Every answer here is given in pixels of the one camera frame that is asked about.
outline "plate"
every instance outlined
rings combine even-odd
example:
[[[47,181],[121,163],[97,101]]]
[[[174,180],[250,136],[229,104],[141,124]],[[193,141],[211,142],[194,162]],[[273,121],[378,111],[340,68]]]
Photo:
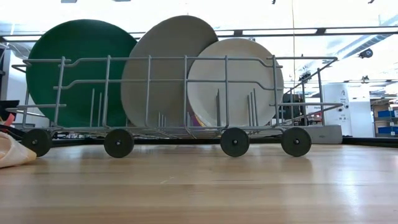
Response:
[[[218,41],[209,24],[193,16],[167,19],[148,31],[132,50],[130,57],[197,57],[202,50]],[[187,63],[189,71],[193,60]],[[147,79],[147,60],[128,61],[123,79]],[[152,60],[151,80],[184,79],[184,60]],[[152,82],[149,86],[148,125],[158,126],[159,114],[166,126],[183,125],[183,82]],[[146,117],[146,83],[122,83],[123,108],[131,123],[144,126]]]
[[[60,24],[47,31],[34,45],[29,59],[61,59],[65,56],[74,62],[83,57],[128,57],[136,40],[126,31],[96,20],[76,20]],[[120,79],[125,62],[111,62],[109,78]],[[35,104],[55,104],[60,69],[58,63],[32,63],[26,70],[26,82]],[[106,62],[82,62],[76,67],[65,68],[62,84],[81,79],[105,79]],[[62,90],[58,124],[66,127],[89,127],[91,95],[95,89],[93,126],[97,126],[100,93],[104,95],[104,83],[79,84],[69,90]],[[120,84],[109,84],[108,124],[125,126],[126,115],[120,99]],[[54,108],[41,108],[41,112],[51,121]]]
[[[251,40],[232,38],[221,40],[206,48],[199,57],[256,57],[268,65],[272,61],[266,60],[272,54],[262,45]],[[282,71],[277,69],[277,87],[284,87]],[[193,63],[189,72],[190,80],[224,80],[224,60],[204,61],[198,60]],[[257,61],[228,62],[229,80],[257,81],[266,88],[274,87],[272,68],[266,68]],[[256,105],[258,123],[266,125],[275,115],[275,108],[269,106],[274,104],[274,91],[263,90],[254,83],[229,83],[229,125],[248,126],[249,109],[248,96],[256,89]],[[226,124],[225,106],[225,83],[188,83],[188,99],[193,112],[205,126],[217,126],[216,96],[220,91],[220,114],[221,124]],[[280,103],[283,90],[279,90],[277,101]]]

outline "wooden surface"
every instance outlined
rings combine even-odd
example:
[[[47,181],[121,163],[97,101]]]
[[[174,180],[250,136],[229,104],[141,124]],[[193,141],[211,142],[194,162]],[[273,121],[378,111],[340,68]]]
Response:
[[[0,223],[398,223],[398,153],[313,146],[301,158],[253,145],[52,149],[0,169]]]

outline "black wheel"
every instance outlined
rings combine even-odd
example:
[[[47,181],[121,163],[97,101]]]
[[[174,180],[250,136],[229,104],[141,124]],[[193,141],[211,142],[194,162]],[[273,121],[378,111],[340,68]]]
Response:
[[[123,158],[132,151],[134,137],[124,129],[115,129],[106,135],[104,146],[108,155],[114,158]]]
[[[311,136],[302,128],[290,128],[282,135],[282,149],[291,156],[306,155],[311,149]]]
[[[22,137],[22,145],[34,151],[37,157],[42,157],[49,152],[52,146],[52,138],[48,131],[33,129]]]
[[[221,135],[221,148],[231,157],[243,156],[249,149],[249,136],[240,128],[229,128]]]

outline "dish rack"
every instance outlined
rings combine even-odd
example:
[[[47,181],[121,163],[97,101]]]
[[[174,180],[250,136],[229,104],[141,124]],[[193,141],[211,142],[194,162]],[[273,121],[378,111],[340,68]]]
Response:
[[[110,80],[109,79],[109,69],[112,61],[128,61],[128,60],[146,60],[148,63],[148,71],[147,78],[142,80]],[[262,86],[259,82],[255,80],[228,80],[228,69],[225,70],[225,79],[224,80],[190,80],[186,75],[184,78],[178,80],[151,80],[151,62],[154,60],[183,60],[185,73],[187,74],[187,62],[188,60],[223,60],[225,66],[227,67],[229,61],[257,61],[262,66],[267,68],[272,68],[274,83],[272,88],[266,88]],[[276,70],[278,68],[282,68],[282,66],[277,64],[277,60],[324,60],[328,63],[322,67],[318,68],[317,71],[311,74],[309,77],[303,79],[300,83],[295,85],[293,88],[287,93],[290,93],[290,103],[278,103],[277,101],[277,75]],[[250,145],[250,138],[262,138],[264,136],[275,136],[282,135],[281,137],[281,145],[283,150],[291,155],[291,156],[303,156],[305,155],[311,148],[311,137],[306,132],[306,130],[293,127],[294,120],[306,118],[312,114],[316,114],[321,112],[322,118],[324,118],[324,112],[327,110],[332,110],[339,106],[343,106],[341,103],[325,103],[322,98],[322,85],[321,85],[321,71],[327,67],[329,67],[333,62],[337,61],[336,57],[276,57],[275,55],[271,57],[267,57],[267,62],[271,64],[265,63],[263,60],[259,58],[253,57],[188,57],[184,55],[183,57],[111,57],[110,55],[103,58],[79,58],[78,60],[72,62],[70,59],[65,57],[62,58],[52,58],[52,59],[28,59],[23,60],[23,65],[12,65],[18,71],[25,72],[24,69],[29,66],[33,66],[32,63],[58,63],[60,67],[59,74],[59,82],[57,86],[54,86],[53,89],[57,90],[57,99],[54,104],[46,104],[46,105],[28,105],[29,99],[29,90],[26,92],[25,96],[25,104],[19,105],[17,108],[9,108],[8,111],[14,113],[23,114],[22,119],[22,130],[27,131],[22,138],[23,145],[32,149],[37,153],[38,156],[45,155],[51,148],[52,144],[52,136],[55,133],[80,133],[80,134],[92,134],[92,135],[100,135],[104,136],[104,147],[106,152],[112,157],[125,157],[127,156],[134,147],[134,140],[138,138],[146,138],[146,139],[213,139],[220,138],[220,144],[222,150],[229,156],[239,157],[247,152]],[[104,80],[75,80],[71,82],[69,85],[63,86],[63,71],[68,67],[76,67],[80,63],[84,62],[104,62],[106,63],[106,77]],[[305,89],[304,85],[306,81],[311,79],[313,76],[318,75],[318,84],[320,90],[320,103],[306,103],[305,102]],[[134,127],[126,125],[121,127],[111,127],[107,124],[107,114],[108,114],[108,85],[110,83],[122,83],[122,82],[136,82],[136,83],[145,83],[146,84],[146,115],[145,115],[145,126],[143,127]],[[148,125],[148,113],[149,113],[149,95],[150,95],[150,83],[154,82],[182,82],[183,90],[184,90],[184,99],[183,99],[183,126],[180,127],[171,127],[167,126],[166,117],[159,113],[158,124],[156,127]],[[220,94],[216,95],[216,111],[217,111],[217,126],[215,127],[203,127],[203,126],[192,126],[192,119],[187,111],[187,83],[189,82],[200,82],[200,83],[211,83],[211,82],[221,82],[225,84],[225,118],[226,124],[221,125],[221,111],[220,111]],[[258,116],[257,116],[257,99],[256,99],[256,91],[253,90],[250,94],[248,94],[248,115],[249,115],[249,126],[239,126],[232,127],[230,126],[230,116],[229,116],[229,83],[253,83],[260,86],[263,90],[273,91],[274,92],[274,104],[270,105],[275,108],[275,123],[272,122],[267,126],[259,126],[258,125]],[[104,83],[104,93],[103,97],[100,95],[99,103],[103,105],[99,106],[99,116],[98,127],[93,127],[93,108],[94,108],[94,89],[93,95],[91,97],[91,111],[90,111],[90,126],[89,127],[78,127],[78,128],[66,128],[58,125],[58,114],[59,109],[67,107],[65,104],[60,103],[60,98],[62,95],[62,90],[67,90],[74,85],[81,85],[84,83]],[[302,87],[302,95],[303,102],[302,103],[293,103],[293,90],[297,87]],[[291,119],[284,119],[283,110],[281,111],[282,116],[279,118],[279,108],[283,106],[289,106],[291,109]],[[293,106],[303,106],[303,115],[294,118]],[[307,114],[305,111],[305,106],[320,106],[321,110]],[[55,114],[53,119],[53,125],[47,128],[30,128],[26,126],[26,117],[31,115],[27,110],[28,108],[55,108]],[[303,119],[305,125],[307,125],[307,119]]]

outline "beige plate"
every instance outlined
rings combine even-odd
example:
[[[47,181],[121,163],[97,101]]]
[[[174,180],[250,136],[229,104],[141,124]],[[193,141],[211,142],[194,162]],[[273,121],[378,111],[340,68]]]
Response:
[[[196,57],[202,50],[218,41],[209,24],[193,16],[177,16],[157,24],[148,31],[132,50],[130,57]],[[193,61],[188,61],[189,71]],[[151,79],[183,79],[183,60],[153,60]],[[147,61],[129,61],[123,79],[146,79]],[[144,126],[146,83],[122,83],[123,108],[131,123]],[[149,125],[158,125],[158,115],[166,117],[167,126],[183,124],[183,83],[151,83],[149,94]]]
[[[226,39],[216,42],[206,48],[200,57],[256,57],[267,64],[266,60],[272,54],[260,44],[246,39]],[[196,61],[189,72],[190,80],[224,80],[224,61]],[[274,78],[272,68],[266,68],[259,62],[232,61],[228,62],[229,80],[258,81],[266,88],[273,88]],[[277,69],[277,87],[284,87],[282,71]],[[263,90],[253,83],[229,84],[229,124],[232,126],[249,125],[248,96],[256,89],[257,114],[259,125],[267,124],[275,115],[274,92]],[[226,124],[225,84],[224,83],[188,83],[188,99],[193,112],[205,126],[217,125],[216,95],[220,90],[221,98],[221,124]],[[277,100],[280,103],[283,90],[278,91]]]

